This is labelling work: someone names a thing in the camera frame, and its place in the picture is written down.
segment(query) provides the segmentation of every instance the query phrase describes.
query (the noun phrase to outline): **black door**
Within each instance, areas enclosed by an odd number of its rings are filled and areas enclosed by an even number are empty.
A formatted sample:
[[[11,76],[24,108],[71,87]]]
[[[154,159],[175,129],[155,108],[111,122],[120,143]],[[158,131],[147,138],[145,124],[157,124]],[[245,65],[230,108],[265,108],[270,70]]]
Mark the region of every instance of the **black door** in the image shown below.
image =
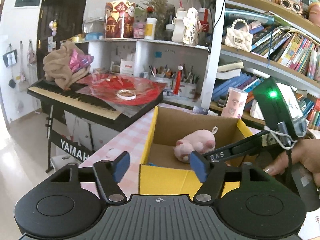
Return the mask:
[[[53,37],[56,49],[60,41],[71,38],[82,32],[83,14],[86,0],[42,0],[37,35],[37,74],[38,79],[44,76],[43,59],[48,54],[48,37],[52,36],[49,28],[51,21],[57,21],[57,35]],[[44,113],[49,114],[50,106],[41,102]],[[54,118],[65,123],[62,110],[54,108]]]

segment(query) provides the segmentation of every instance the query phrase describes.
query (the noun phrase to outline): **tile floor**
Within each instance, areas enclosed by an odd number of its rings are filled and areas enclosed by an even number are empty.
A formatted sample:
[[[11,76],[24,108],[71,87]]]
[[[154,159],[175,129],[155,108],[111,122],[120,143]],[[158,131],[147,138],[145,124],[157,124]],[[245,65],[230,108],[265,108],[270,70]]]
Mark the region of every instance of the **tile floor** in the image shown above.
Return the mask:
[[[8,132],[0,116],[0,240],[20,238],[13,217],[15,203],[48,177],[46,117],[33,114],[12,125]],[[67,132],[67,127],[58,121],[54,121],[53,128],[61,134]]]

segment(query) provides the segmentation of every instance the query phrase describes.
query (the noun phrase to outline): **fingernail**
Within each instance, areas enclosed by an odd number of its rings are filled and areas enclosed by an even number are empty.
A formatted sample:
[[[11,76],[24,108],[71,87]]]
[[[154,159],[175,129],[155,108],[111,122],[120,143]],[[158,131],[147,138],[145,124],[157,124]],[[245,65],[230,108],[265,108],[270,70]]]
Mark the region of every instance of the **fingernail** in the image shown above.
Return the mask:
[[[268,167],[265,167],[265,168],[263,169],[263,171],[265,171],[265,172],[268,173],[268,174],[271,174],[273,170],[274,170],[274,169],[273,169],[272,166],[268,166]]]

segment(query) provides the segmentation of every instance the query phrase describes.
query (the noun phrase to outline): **brown towel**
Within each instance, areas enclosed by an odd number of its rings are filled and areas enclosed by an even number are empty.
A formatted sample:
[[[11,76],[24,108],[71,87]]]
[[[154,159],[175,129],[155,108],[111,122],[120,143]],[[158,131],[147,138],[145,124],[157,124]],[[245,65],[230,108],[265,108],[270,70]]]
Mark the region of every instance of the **brown towel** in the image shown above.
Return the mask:
[[[43,70],[45,71],[45,78],[48,81],[53,81],[62,89],[67,89],[74,82],[83,78],[90,70],[90,66],[82,68],[76,73],[72,73],[69,62],[71,55],[75,49],[79,54],[84,54],[75,44],[71,41],[66,41],[61,44],[61,48],[50,52],[43,59]]]

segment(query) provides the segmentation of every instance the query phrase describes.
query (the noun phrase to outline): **pen holder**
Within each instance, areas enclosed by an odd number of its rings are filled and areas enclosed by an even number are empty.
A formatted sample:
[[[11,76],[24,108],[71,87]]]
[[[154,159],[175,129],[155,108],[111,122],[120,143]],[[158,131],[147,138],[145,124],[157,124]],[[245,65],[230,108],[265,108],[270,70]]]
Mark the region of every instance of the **pen holder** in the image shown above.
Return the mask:
[[[197,84],[180,82],[179,95],[180,97],[185,98],[194,98],[196,94]]]
[[[164,89],[172,89],[172,78],[159,78],[150,76],[150,80],[157,83],[166,83]]]

